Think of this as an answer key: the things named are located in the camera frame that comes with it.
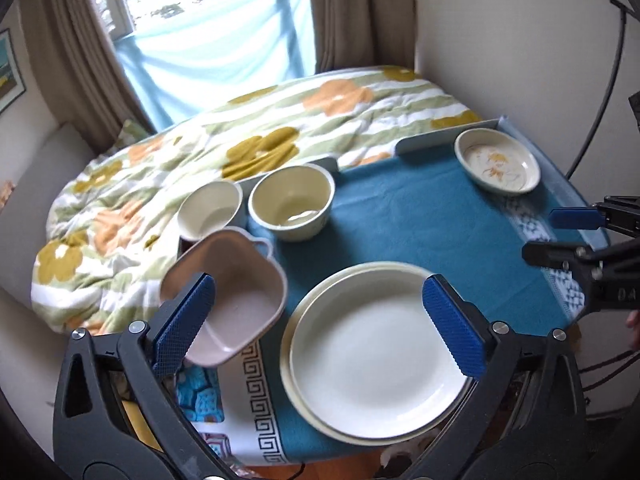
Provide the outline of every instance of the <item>pillow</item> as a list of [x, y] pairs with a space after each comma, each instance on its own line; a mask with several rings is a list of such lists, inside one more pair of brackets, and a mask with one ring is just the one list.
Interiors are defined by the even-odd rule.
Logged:
[[146, 131], [136, 121], [127, 119], [122, 125], [122, 129], [118, 134], [118, 138], [116, 139], [115, 144], [110, 150], [106, 152], [106, 155], [115, 155], [124, 148], [128, 148], [129, 146], [132, 146], [135, 143], [140, 142], [141, 140], [148, 139], [149, 137], [151, 137], [151, 135], [152, 134]]
[[95, 153], [70, 124], [47, 139], [0, 211], [0, 286], [31, 305], [31, 276], [38, 251], [47, 243], [51, 204]]

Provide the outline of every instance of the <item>white bowl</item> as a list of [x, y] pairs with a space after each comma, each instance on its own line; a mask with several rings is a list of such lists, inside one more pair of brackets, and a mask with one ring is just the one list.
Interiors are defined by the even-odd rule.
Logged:
[[214, 231], [246, 227], [242, 188], [231, 180], [215, 180], [191, 193], [178, 210], [178, 229], [184, 240], [196, 242]]
[[456, 157], [478, 186], [507, 196], [532, 191], [540, 183], [533, 154], [513, 137], [475, 128], [458, 136]]
[[300, 303], [280, 370], [293, 405], [316, 429], [386, 445], [428, 431], [458, 405], [470, 381], [422, 306], [430, 275], [397, 262], [365, 264], [330, 277]]
[[326, 225], [334, 194], [327, 170], [313, 164], [288, 166], [258, 182], [249, 196], [249, 213], [280, 240], [301, 242]]

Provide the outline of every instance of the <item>greek key border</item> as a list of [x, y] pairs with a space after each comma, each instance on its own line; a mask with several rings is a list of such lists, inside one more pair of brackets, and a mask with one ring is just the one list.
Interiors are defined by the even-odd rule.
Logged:
[[289, 461], [282, 450], [280, 432], [273, 413], [269, 387], [262, 365], [260, 344], [256, 341], [242, 350], [242, 371], [249, 393], [251, 412], [254, 416], [258, 447], [264, 461], [270, 465], [287, 464]]
[[[498, 206], [509, 219], [520, 238], [530, 241], [556, 241], [553, 230], [539, 218], [523, 198], [495, 197]], [[569, 321], [578, 317], [584, 308], [584, 294], [571, 272], [540, 269]]]

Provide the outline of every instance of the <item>framed picture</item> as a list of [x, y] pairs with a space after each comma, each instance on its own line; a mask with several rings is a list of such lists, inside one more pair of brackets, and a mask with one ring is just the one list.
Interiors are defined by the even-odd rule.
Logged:
[[9, 29], [0, 30], [0, 114], [25, 92]]

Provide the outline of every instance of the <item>stacked plates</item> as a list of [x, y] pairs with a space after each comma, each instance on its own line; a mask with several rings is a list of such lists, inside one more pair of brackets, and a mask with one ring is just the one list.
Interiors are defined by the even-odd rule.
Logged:
[[284, 332], [280, 372], [316, 430], [387, 446], [434, 428], [462, 400], [471, 380], [422, 305], [431, 274], [396, 262], [362, 264], [300, 302]]

